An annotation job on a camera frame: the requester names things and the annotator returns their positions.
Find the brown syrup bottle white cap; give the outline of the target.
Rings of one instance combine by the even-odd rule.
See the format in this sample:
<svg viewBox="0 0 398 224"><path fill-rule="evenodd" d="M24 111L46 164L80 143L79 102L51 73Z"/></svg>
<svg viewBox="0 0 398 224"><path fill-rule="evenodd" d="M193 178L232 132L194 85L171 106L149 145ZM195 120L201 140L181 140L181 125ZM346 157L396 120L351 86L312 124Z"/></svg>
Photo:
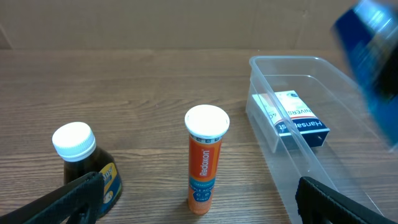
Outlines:
<svg viewBox="0 0 398 224"><path fill-rule="evenodd" d="M58 128L52 136L57 154L64 160L65 184L89 173L103 176L103 203L98 216L105 216L123 191L123 182L114 157L100 148L91 128L83 122L72 122Z"/></svg>

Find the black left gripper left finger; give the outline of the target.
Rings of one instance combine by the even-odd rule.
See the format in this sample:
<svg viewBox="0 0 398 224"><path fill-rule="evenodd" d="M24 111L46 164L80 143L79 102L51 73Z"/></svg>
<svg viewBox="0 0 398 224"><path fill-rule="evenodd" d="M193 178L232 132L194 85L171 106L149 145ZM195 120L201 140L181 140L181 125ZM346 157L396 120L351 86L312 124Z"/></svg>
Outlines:
<svg viewBox="0 0 398 224"><path fill-rule="evenodd" d="M103 203L104 180L99 172L89 172L33 202L7 213L1 223L94 224Z"/></svg>

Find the blue VapoDrops packet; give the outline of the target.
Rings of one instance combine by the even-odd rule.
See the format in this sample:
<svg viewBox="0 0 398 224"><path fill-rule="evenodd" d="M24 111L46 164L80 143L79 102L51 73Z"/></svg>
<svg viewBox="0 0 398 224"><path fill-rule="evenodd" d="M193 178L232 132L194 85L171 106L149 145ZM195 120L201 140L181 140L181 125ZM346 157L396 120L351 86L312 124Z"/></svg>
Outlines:
<svg viewBox="0 0 398 224"><path fill-rule="evenodd" d="M352 73L393 151L397 150L397 5L358 1L333 24Z"/></svg>

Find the white blue Hansaplast box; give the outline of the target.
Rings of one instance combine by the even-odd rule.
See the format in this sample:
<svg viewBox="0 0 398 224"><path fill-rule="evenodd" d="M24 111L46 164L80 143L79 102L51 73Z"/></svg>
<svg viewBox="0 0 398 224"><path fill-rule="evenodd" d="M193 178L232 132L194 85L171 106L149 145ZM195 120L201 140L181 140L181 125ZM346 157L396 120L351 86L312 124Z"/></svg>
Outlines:
<svg viewBox="0 0 398 224"><path fill-rule="evenodd" d="M330 132L330 129L312 112L312 110L299 97L296 91L275 92L283 109L298 129L309 147L320 147ZM253 100L264 114L268 114L272 125L276 128L280 137L291 136L281 115L277 112L275 105L271 102L267 93L252 95Z"/></svg>

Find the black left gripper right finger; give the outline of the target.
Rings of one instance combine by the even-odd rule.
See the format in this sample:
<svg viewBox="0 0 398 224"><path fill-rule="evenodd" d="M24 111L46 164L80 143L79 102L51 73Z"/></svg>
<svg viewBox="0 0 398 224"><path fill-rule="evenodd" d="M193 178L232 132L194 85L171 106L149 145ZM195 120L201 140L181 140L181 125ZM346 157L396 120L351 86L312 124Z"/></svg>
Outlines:
<svg viewBox="0 0 398 224"><path fill-rule="evenodd" d="M396 224L307 176L299 179L295 200L303 224Z"/></svg>

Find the orange Redoxon tablet tube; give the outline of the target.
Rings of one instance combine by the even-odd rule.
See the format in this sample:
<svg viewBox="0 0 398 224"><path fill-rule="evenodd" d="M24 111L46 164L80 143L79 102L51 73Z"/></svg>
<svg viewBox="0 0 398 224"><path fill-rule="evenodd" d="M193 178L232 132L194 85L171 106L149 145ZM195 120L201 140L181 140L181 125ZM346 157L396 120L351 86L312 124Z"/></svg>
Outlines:
<svg viewBox="0 0 398 224"><path fill-rule="evenodd" d="M184 118L189 133L188 206L197 215L211 208L222 138L229 129L229 116L213 105L197 105Z"/></svg>

